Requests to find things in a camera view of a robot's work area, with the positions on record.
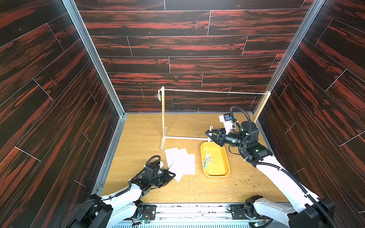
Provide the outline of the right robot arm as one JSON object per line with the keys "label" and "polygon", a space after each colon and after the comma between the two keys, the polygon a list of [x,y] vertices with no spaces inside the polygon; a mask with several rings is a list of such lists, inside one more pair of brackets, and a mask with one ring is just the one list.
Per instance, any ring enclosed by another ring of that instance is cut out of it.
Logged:
{"label": "right robot arm", "polygon": [[273,153],[259,143],[259,129],[252,122],[243,122],[237,133],[225,128],[205,133],[217,145],[238,148],[239,155],[267,176],[289,200],[286,207],[254,195],[246,199],[243,213],[248,219],[267,217],[289,228],[334,228],[334,203],[321,199],[310,191],[276,159]]}

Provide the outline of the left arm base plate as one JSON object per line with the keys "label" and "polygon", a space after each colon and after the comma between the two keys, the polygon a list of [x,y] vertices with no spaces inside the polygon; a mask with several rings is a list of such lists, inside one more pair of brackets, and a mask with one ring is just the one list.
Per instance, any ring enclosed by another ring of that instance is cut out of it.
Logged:
{"label": "left arm base plate", "polygon": [[132,220],[155,220],[156,208],[154,204],[141,204],[137,206],[134,215],[131,217]]}

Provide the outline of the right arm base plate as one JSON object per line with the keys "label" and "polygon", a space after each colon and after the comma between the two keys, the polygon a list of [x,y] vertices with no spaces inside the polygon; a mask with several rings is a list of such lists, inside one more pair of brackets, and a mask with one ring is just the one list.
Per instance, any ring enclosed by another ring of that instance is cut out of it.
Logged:
{"label": "right arm base plate", "polygon": [[227,211],[231,214],[233,220],[269,220],[269,218],[261,215],[249,215],[245,210],[245,204],[231,204],[227,207]]}

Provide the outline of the white postcard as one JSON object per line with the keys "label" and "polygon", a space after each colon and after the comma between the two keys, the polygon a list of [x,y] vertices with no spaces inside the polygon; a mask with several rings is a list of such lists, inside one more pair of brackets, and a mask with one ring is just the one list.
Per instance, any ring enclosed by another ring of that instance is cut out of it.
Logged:
{"label": "white postcard", "polygon": [[176,155],[176,159],[184,159],[188,153],[187,153],[187,150],[184,148],[184,149],[178,149],[175,153]]}
{"label": "white postcard", "polygon": [[178,157],[178,148],[165,150],[168,168],[170,168]]}
{"label": "white postcard", "polygon": [[186,171],[189,170],[188,166],[184,162],[175,161],[169,168],[169,171],[175,174],[174,179],[179,182]]}
{"label": "white postcard", "polygon": [[182,157],[181,172],[184,175],[195,175],[195,155],[187,154]]}

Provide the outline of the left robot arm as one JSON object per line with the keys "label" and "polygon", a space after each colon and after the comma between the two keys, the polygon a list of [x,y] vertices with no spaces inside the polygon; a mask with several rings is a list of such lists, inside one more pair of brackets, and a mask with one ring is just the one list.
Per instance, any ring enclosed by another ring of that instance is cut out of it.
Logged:
{"label": "left robot arm", "polygon": [[67,223],[67,228],[111,228],[117,223],[140,217],[143,207],[141,199],[152,189],[166,186],[176,176],[163,169],[163,163],[149,160],[142,171],[128,181],[128,186],[115,193],[99,197],[91,195]]}

